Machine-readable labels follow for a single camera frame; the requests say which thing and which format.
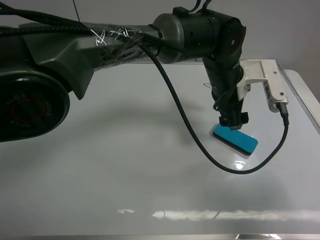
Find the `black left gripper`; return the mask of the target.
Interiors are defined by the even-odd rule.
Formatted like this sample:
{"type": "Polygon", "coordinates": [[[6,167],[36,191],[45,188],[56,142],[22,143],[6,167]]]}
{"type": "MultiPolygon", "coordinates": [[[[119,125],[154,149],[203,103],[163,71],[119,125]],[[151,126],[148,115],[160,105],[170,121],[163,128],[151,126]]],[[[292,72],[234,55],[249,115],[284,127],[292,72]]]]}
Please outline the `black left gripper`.
{"type": "Polygon", "coordinates": [[[247,112],[242,112],[243,101],[238,99],[237,84],[244,76],[240,57],[204,58],[204,67],[214,99],[213,109],[220,112],[219,123],[230,130],[240,130],[249,122],[247,112]]]}

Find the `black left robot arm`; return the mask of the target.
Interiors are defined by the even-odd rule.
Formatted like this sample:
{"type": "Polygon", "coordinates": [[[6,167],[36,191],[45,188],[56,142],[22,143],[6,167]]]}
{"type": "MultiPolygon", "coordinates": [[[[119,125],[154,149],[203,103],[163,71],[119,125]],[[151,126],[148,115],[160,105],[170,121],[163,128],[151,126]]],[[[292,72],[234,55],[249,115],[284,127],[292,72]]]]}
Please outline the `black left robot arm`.
{"type": "Polygon", "coordinates": [[[96,71],[146,57],[172,64],[202,59],[219,123],[248,123],[237,84],[246,28],[233,16],[205,7],[175,7],[148,25],[83,23],[1,4],[3,16],[30,20],[0,29],[0,140],[46,134],[66,118],[70,93],[82,99],[96,71]]]}

